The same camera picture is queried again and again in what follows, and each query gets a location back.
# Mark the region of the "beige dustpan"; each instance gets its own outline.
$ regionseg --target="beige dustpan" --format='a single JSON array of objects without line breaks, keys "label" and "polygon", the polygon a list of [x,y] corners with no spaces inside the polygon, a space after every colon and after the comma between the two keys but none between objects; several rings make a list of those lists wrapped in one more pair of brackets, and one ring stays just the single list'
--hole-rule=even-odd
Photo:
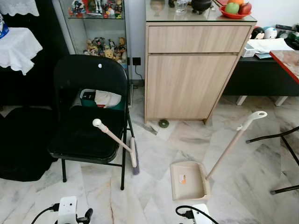
[{"label": "beige dustpan", "polygon": [[247,120],[237,128],[237,133],[222,153],[211,172],[206,176],[204,167],[197,162],[185,161],[170,165],[172,198],[174,200],[207,199],[210,195],[209,178],[215,172],[223,157],[234,147],[243,132],[253,120],[264,118],[267,113],[257,111],[248,116]]}]

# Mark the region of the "broom handle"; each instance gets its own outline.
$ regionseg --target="broom handle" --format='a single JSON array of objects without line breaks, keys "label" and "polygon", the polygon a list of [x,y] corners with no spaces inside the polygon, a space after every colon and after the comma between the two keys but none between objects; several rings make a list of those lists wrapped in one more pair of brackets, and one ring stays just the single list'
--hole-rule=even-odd
[{"label": "broom handle", "polygon": [[267,113],[265,111],[257,111],[247,117],[246,121],[237,129],[238,130],[237,134],[234,136],[234,138],[231,140],[231,142],[229,143],[229,145],[227,146],[225,151],[222,153],[219,160],[216,162],[216,164],[212,168],[211,172],[206,176],[206,180],[208,180],[211,177],[211,175],[215,172],[219,163],[223,160],[223,157],[227,153],[229,153],[229,151],[235,146],[235,144],[237,143],[237,141],[239,140],[239,138],[241,137],[243,132],[249,127],[251,122],[256,119],[264,118],[266,116],[267,116]]},{"label": "broom handle", "polygon": [[240,131],[237,132],[237,134],[234,136],[234,138],[229,143],[228,147],[225,149],[225,151],[220,156],[219,160],[216,162],[216,164],[212,168],[211,172],[206,177],[206,180],[208,180],[211,177],[211,175],[215,172],[215,170],[218,167],[219,163],[223,160],[223,157],[225,157],[225,155],[227,153],[229,153],[229,151],[235,146],[235,144],[237,143],[237,141],[239,140],[239,138],[241,137],[241,135],[243,134],[243,132],[244,132],[244,130],[240,130]]},{"label": "broom handle", "polygon": [[106,133],[107,135],[109,135],[112,139],[114,139],[118,144],[120,144],[121,146],[123,146],[126,150],[128,150],[130,153],[132,152],[132,150],[125,144],[122,142],[122,140],[120,140],[118,137],[116,137],[109,129],[107,126],[105,126],[100,119],[94,119],[93,120],[93,126],[99,128],[102,132]]}]

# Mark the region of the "cabinet drawer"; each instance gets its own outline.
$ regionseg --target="cabinet drawer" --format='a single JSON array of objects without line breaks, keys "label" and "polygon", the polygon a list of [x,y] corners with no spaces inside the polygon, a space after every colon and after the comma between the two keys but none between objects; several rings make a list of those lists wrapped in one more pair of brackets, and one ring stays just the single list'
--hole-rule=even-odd
[{"label": "cabinet drawer", "polygon": [[236,55],[149,56],[146,117],[206,119],[236,59]]},{"label": "cabinet drawer", "polygon": [[250,26],[150,26],[149,53],[239,52]]}]

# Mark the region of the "electrical outlet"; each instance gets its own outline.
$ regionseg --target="electrical outlet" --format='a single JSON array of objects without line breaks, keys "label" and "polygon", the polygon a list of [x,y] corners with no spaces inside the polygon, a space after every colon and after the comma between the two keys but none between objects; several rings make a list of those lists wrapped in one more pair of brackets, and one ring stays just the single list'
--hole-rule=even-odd
[{"label": "electrical outlet", "polygon": [[133,57],[133,65],[141,65],[141,58],[140,57]]}]

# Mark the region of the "chair backrest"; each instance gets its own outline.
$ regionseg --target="chair backrest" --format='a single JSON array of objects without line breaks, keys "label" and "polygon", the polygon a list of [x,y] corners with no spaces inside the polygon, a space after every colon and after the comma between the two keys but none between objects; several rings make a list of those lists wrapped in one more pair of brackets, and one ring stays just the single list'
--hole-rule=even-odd
[{"label": "chair backrest", "polygon": [[54,70],[54,86],[56,92],[83,88],[128,96],[128,79],[124,68],[105,57],[70,55],[60,59]]}]

